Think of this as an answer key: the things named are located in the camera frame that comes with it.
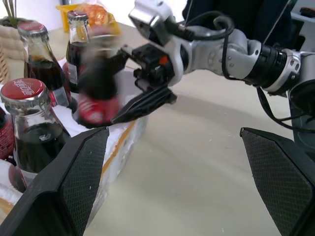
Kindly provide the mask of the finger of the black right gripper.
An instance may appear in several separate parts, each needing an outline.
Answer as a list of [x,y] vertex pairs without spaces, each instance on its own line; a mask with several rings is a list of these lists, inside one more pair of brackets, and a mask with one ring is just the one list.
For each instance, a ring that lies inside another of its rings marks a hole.
[[165,104],[174,104],[177,95],[168,87],[149,89],[134,97],[111,119],[111,124],[126,123],[145,117]]
[[133,48],[127,45],[123,46],[117,53],[108,59],[108,73],[117,74],[123,70],[129,59],[133,57]]

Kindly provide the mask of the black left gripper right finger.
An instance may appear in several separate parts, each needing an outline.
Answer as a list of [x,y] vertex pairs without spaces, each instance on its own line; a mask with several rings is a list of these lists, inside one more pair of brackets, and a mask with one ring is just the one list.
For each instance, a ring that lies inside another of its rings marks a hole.
[[283,236],[315,234],[315,162],[291,139],[240,130],[256,188]]

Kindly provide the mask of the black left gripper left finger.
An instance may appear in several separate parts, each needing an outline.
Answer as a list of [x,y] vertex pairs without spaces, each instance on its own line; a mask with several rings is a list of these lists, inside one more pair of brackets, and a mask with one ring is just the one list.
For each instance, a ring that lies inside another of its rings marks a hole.
[[81,236],[99,188],[109,130],[70,138],[0,226],[2,236]]

